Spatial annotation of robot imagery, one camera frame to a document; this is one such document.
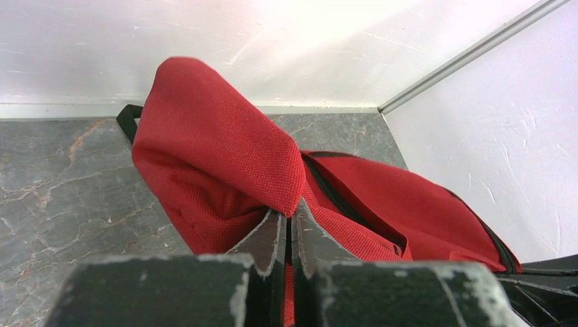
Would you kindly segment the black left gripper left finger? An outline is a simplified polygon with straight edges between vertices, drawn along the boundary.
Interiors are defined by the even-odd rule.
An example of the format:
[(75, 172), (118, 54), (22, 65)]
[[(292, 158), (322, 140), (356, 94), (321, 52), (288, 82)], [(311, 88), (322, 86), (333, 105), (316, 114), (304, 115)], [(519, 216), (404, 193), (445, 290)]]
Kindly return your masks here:
[(287, 218), (268, 210), (263, 220), (226, 253), (252, 259), (243, 326), (283, 326)]

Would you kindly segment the red backpack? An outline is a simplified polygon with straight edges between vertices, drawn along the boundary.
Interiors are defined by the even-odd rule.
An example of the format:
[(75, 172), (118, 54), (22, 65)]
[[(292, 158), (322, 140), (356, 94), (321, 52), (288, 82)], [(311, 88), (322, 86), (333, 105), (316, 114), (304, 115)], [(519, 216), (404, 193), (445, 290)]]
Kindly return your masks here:
[(286, 326), (296, 326), (291, 217), (301, 198), (360, 259), (332, 268), (330, 326), (515, 325), (496, 275), (521, 266), (458, 196), (384, 163), (301, 150), (202, 61), (165, 60), (144, 105), (124, 107), (117, 123), (195, 254), (229, 251), (270, 209), (287, 218)]

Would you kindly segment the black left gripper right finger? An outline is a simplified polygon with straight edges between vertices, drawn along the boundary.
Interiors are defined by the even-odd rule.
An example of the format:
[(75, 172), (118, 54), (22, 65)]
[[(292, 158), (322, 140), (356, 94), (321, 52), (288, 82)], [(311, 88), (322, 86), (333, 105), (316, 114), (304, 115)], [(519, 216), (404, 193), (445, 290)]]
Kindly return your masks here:
[(296, 326), (330, 326), (327, 311), (339, 293), (332, 268), (359, 263), (315, 219), (305, 199), (291, 217), (291, 245)]

